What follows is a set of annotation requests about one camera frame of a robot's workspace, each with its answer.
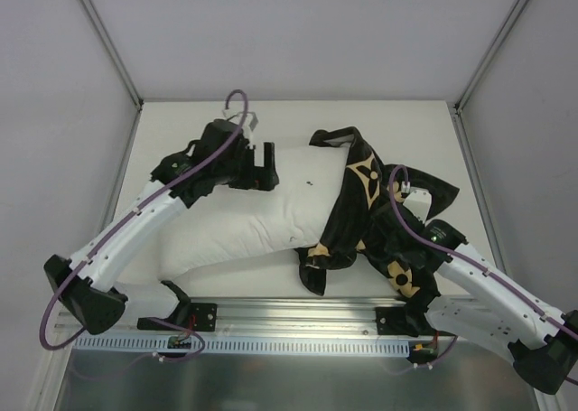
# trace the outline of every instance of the white pillow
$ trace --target white pillow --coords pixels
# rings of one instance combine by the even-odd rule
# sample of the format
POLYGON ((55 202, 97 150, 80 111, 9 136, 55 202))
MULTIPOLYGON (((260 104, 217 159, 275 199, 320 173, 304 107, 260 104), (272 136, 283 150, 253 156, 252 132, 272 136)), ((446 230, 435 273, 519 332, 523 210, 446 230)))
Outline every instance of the white pillow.
POLYGON ((161 276, 319 242, 337 200, 348 147, 275 151, 273 191, 219 186, 160 231, 161 276))

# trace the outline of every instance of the pillow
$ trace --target pillow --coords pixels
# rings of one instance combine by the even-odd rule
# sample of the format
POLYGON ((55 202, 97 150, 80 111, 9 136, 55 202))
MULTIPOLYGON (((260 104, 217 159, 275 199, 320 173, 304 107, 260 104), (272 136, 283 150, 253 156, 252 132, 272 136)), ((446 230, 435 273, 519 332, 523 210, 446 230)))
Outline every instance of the pillow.
POLYGON ((319 242, 340 195, 349 148, 277 149, 273 191, 219 186, 159 233, 161 277, 319 242))

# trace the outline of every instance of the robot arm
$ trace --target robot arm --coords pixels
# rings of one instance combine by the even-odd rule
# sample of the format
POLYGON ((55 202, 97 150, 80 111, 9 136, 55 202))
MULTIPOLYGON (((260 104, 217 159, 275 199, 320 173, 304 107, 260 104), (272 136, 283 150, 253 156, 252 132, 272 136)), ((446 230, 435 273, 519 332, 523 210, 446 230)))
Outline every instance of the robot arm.
POLYGON ((392 193, 378 220, 382 229, 397 233, 396 246, 387 248, 396 261, 414 274, 437 272, 482 307, 421 289, 404 307, 392 308, 386 323, 410 335, 430 326, 461 336, 511 363, 532 387, 556 393, 578 360, 578 311, 563 313, 536 298, 484 259, 450 224, 432 220, 424 225, 391 199, 392 193))
MULTIPOLYGON (((231 121, 239 115, 207 124, 200 140, 162 159, 135 201, 96 238, 69 258, 54 255, 46 262, 55 295, 88 332, 100 334, 121 316, 166 318, 177 325, 188 319, 189 298, 173 283, 128 285, 117 279, 149 236, 216 185, 271 191, 279 183, 272 143, 265 143, 264 166, 255 166, 257 120, 250 114, 248 127, 242 126, 247 114, 246 108, 239 125, 231 121)), ((46 319, 41 342, 53 349, 42 341, 46 319)))

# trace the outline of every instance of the black cloth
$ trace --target black cloth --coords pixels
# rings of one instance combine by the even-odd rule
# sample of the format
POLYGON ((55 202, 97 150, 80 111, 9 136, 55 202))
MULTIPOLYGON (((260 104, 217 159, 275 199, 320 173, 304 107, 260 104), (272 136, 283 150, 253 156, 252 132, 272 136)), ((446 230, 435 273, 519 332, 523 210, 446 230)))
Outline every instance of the black cloth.
MULTIPOLYGON (((376 214, 389 205, 387 182, 396 164, 383 164, 378 154, 359 130, 350 126, 336 131, 316 131, 309 145, 343 147, 349 152, 343 173, 340 195, 333 205, 319 244, 297 248, 299 277, 314 294, 324 295, 327 271, 353 265, 358 253, 368 258, 376 270, 387 277, 404 297, 424 291, 437 293, 434 277, 411 271, 397 263, 394 254, 386 250, 389 235, 377 229, 376 214)), ((431 174, 407 168, 412 186, 432 194, 428 219, 450 206, 459 189, 431 174)), ((401 182, 403 173, 396 176, 401 182)))

